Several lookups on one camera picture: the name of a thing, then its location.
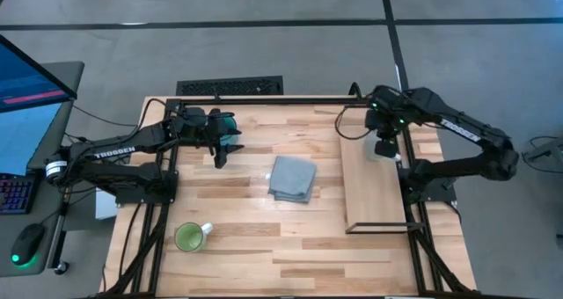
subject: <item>monitor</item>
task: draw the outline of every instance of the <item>monitor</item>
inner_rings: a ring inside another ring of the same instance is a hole
[[[68,86],[0,35],[0,113],[76,98]]]

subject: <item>butcher block table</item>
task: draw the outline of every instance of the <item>butcher block table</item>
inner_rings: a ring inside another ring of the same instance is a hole
[[[202,97],[186,99],[196,102]],[[342,106],[202,106],[206,112],[213,107],[235,114],[243,133],[238,143],[245,147],[229,154],[220,170],[214,167],[208,150],[179,149],[179,188],[166,224],[157,296],[417,294],[406,233],[345,233],[345,179],[340,137],[334,130]],[[163,113],[162,105],[152,103],[143,125],[162,120]],[[362,111],[349,111],[342,126],[362,126],[363,119]],[[442,160],[432,128],[413,126],[411,137],[418,158]],[[277,156],[300,157],[316,164],[308,204],[274,201],[267,193]],[[131,164],[154,159],[154,155],[135,153]],[[390,177],[388,173],[371,177],[382,175]],[[399,197],[400,191],[393,190]],[[436,250],[461,282],[475,288],[457,215],[440,202],[426,205]],[[127,205],[117,215],[105,268],[109,288],[117,281],[134,210],[135,205]],[[144,211],[143,205],[133,222],[124,270],[137,252]],[[153,225],[158,214],[159,208],[155,208]],[[174,232],[185,222],[213,223],[215,228],[202,252],[188,253],[176,247]],[[143,267],[141,291],[148,289],[152,252]],[[427,288],[431,289],[428,258],[423,251],[421,259]]]

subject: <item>computer mouse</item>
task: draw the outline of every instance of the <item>computer mouse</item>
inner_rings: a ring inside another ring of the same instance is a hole
[[[21,266],[28,263],[37,252],[41,239],[45,235],[45,227],[34,223],[26,226],[11,247],[11,262]]]

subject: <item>black keyboard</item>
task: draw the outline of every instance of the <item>black keyboard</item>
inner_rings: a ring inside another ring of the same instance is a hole
[[[0,215],[25,215],[32,209],[40,180],[0,173]]]
[[[179,81],[177,96],[282,95],[282,76]]]

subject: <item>gray floor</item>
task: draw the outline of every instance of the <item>gray floor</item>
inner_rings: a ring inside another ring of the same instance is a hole
[[[391,0],[398,18],[563,16],[563,0]],[[382,18],[381,0],[5,0],[0,24],[127,23],[264,18]],[[451,106],[504,129],[518,150],[535,135],[561,135],[563,25],[402,26],[412,87],[425,85]],[[86,64],[77,104],[110,120],[135,122],[147,95],[172,95],[175,82],[283,75],[287,94],[341,94],[352,81],[368,91],[397,86],[382,26],[142,31],[3,32],[40,62]],[[100,138],[124,128],[73,113],[69,133]],[[478,152],[440,133],[447,158]],[[540,163],[540,167],[551,168]],[[559,298],[563,222],[557,174],[520,164],[508,183],[478,177],[456,184],[479,289],[490,294]],[[63,257],[73,269],[0,280],[0,298],[93,294],[111,223],[72,232]]]

